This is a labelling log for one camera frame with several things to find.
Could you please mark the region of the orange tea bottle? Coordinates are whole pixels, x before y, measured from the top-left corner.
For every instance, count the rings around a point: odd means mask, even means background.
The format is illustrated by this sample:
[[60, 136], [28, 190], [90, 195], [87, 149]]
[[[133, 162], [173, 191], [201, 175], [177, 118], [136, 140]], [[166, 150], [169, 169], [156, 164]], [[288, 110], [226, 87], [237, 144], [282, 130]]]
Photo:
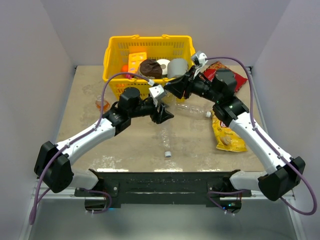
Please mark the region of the orange tea bottle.
[[99, 111], [102, 110], [103, 113], [105, 113], [106, 111], [108, 111], [110, 109], [110, 103], [106, 99], [103, 99], [103, 102], [102, 102], [101, 95], [98, 95], [96, 97], [95, 105], [96, 105], [96, 108]]

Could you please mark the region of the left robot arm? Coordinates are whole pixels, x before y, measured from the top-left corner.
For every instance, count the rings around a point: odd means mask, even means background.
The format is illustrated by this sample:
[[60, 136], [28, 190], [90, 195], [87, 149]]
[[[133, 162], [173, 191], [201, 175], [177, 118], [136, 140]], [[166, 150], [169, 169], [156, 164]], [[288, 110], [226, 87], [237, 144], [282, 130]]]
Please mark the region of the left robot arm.
[[53, 193], [73, 187], [84, 188], [92, 196], [99, 196], [104, 184], [99, 181], [97, 173], [93, 170], [77, 171], [72, 168], [73, 164], [98, 144], [127, 129], [133, 118], [150, 116], [156, 124], [172, 119], [173, 114], [162, 102], [165, 96], [166, 91], [161, 85], [150, 87], [146, 99], [141, 99], [137, 88], [128, 87], [119, 100], [85, 130], [56, 144], [45, 142], [34, 167], [39, 182], [45, 183]]

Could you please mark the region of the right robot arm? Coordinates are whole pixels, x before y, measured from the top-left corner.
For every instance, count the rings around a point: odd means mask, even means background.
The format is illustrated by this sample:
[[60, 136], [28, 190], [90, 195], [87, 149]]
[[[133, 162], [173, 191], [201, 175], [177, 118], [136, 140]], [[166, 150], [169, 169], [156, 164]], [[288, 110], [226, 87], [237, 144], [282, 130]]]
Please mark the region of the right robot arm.
[[233, 197], [240, 190], [260, 191], [267, 199], [276, 201], [300, 183], [306, 163], [278, 146], [251, 118], [248, 107], [235, 95], [236, 86], [230, 70], [220, 69], [213, 80], [208, 80], [190, 69], [169, 81], [164, 89], [179, 99], [195, 94], [213, 102], [215, 116], [243, 139], [262, 163], [264, 171], [257, 176], [244, 171], [234, 173], [223, 183], [223, 192]]

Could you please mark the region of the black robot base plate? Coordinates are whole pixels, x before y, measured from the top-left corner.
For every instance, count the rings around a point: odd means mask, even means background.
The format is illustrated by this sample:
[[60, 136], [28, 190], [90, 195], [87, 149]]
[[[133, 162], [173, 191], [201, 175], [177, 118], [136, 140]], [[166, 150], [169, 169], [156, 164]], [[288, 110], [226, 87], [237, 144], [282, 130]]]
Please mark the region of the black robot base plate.
[[124, 204], [205, 205], [237, 213], [242, 197], [251, 197], [250, 190], [239, 192], [232, 187], [231, 171], [198, 172], [96, 172], [98, 183], [93, 192], [77, 188], [76, 197], [85, 197], [87, 210], [106, 206], [120, 208]]

